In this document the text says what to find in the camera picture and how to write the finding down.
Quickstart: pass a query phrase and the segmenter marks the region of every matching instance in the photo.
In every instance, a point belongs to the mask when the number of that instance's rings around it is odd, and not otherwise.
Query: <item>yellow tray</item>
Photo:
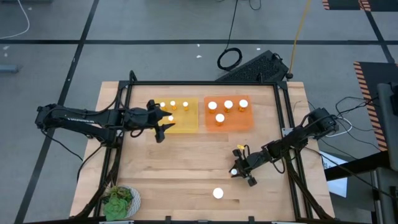
[[[166,111],[173,114],[175,125],[166,133],[195,133],[198,131],[198,98],[156,98],[155,103],[164,102]],[[177,107],[173,110],[170,101],[174,100]],[[188,102],[188,111],[184,110],[183,102]],[[159,121],[159,125],[169,124],[168,117]]]

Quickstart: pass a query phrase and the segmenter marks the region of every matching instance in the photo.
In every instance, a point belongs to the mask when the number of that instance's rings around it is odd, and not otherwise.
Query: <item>black metal frame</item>
[[[118,89],[121,89],[124,86],[127,86],[127,94],[126,94],[126,99],[125,99],[125,105],[129,105],[130,99],[131,99],[131,93],[132,93],[132,88],[134,85],[260,85],[260,86],[272,86],[274,89],[274,95],[275,95],[275,103],[276,103],[276,108],[277,108],[277,114],[278,114],[278,119],[279,119],[279,127],[280,127],[280,134],[282,135],[282,128],[285,128],[285,121],[284,121],[284,115],[282,111],[282,105],[280,101],[280,95],[279,95],[279,88],[282,89],[284,98],[285,98],[285,105],[286,105],[286,110],[287,110],[287,116],[289,120],[289,126],[290,128],[293,128],[295,126],[294,124],[294,119],[293,119],[293,111],[292,107],[290,105],[290,98],[289,98],[289,93],[287,91],[287,84],[286,82],[197,82],[197,81],[134,81],[131,83],[131,81],[126,80],[126,81],[119,81],[119,86]],[[118,100],[115,102],[115,108],[118,108],[120,106],[120,101]],[[120,147],[117,147],[116,154],[121,154],[122,148],[123,148],[123,138],[124,135],[120,137]],[[103,168],[101,172],[101,179],[99,181],[99,186],[104,186],[107,185],[106,183],[106,176],[108,174],[108,169],[109,169],[109,161],[111,158],[111,151],[113,149],[107,148],[105,157],[104,157],[104,163],[103,163]],[[302,158],[300,156],[300,153],[298,151],[295,152],[296,156],[296,161],[297,161],[297,170],[298,174],[300,176],[301,181],[306,185],[305,181],[305,174],[304,174],[304,169],[302,165]],[[120,163],[120,156],[115,158],[114,163],[117,164],[117,166]],[[116,172],[115,175],[113,176],[113,181],[118,178],[118,173]],[[295,219],[298,220],[301,218],[300,215],[300,205],[299,205],[299,198],[297,197],[297,189],[295,186],[295,182],[291,177],[289,177],[289,185],[290,185],[290,194],[292,196],[292,203],[293,203],[293,208],[294,208],[294,215]],[[305,211],[307,218],[313,218],[312,215],[312,209],[307,201],[306,198],[304,198],[304,204],[305,204]],[[100,206],[101,206],[101,201],[99,201],[94,209],[94,216],[98,217],[100,215]],[[254,217],[252,218],[253,223],[269,223],[269,222],[255,222]],[[143,223],[156,223],[156,221],[140,221]]]

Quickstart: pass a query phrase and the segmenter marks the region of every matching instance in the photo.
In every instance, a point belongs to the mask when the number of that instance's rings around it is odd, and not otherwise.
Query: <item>green plant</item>
[[[131,191],[114,185],[104,195],[104,214],[107,221],[123,219],[132,204]]]

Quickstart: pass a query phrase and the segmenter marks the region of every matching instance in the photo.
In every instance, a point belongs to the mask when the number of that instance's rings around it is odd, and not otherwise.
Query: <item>yellow cable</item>
[[[305,16],[307,15],[308,10],[310,9],[310,5],[311,5],[311,0],[307,0],[307,3],[306,3],[306,5],[305,5],[305,9],[304,9],[303,16],[301,17],[300,25],[299,25],[299,27],[298,27],[298,30],[297,30],[297,33],[296,33],[296,37],[295,37],[295,39],[294,39],[293,51],[292,51],[292,58],[290,59],[289,73],[292,73],[293,61],[294,61],[294,54],[295,54],[295,51],[296,51],[296,42],[297,42],[297,39],[299,38],[301,29],[303,28],[304,19],[305,19]]]

